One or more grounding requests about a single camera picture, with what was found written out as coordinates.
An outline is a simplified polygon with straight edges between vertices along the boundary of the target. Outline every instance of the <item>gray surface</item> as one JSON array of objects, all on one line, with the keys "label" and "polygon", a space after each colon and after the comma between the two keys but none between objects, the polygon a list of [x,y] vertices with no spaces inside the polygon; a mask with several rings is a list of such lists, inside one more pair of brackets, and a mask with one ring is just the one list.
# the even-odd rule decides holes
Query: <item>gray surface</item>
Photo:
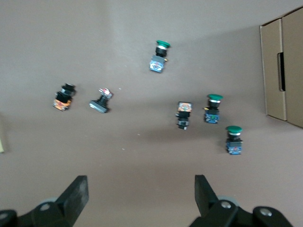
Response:
[{"label": "gray surface", "polygon": [[[259,25],[301,0],[1,1],[0,208],[29,211],[88,175],[75,226],[188,226],[194,176],[247,211],[272,206],[302,226],[303,130],[265,116]],[[171,43],[164,72],[155,41]],[[70,110],[52,107],[64,83]],[[110,113],[89,107],[99,87]],[[218,125],[206,95],[224,96]],[[188,130],[178,101],[193,103]],[[243,152],[224,150],[243,128]]]}]

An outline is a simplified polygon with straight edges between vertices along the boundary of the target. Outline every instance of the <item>green button cap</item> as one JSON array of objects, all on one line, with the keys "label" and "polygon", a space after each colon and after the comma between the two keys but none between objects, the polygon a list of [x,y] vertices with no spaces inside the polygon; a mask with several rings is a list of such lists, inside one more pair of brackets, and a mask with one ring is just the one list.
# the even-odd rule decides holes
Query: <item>green button cap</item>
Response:
[{"label": "green button cap", "polygon": [[226,129],[230,133],[240,133],[240,132],[242,132],[242,128],[239,127],[239,126],[236,126],[236,125],[228,126]]},{"label": "green button cap", "polygon": [[157,40],[157,43],[158,43],[159,46],[164,46],[165,48],[170,47],[170,44],[165,42],[165,41]]},{"label": "green button cap", "polygon": [[223,99],[223,96],[221,95],[216,95],[216,94],[209,94],[208,97],[212,100],[216,100],[216,101],[220,101],[221,99]]}]

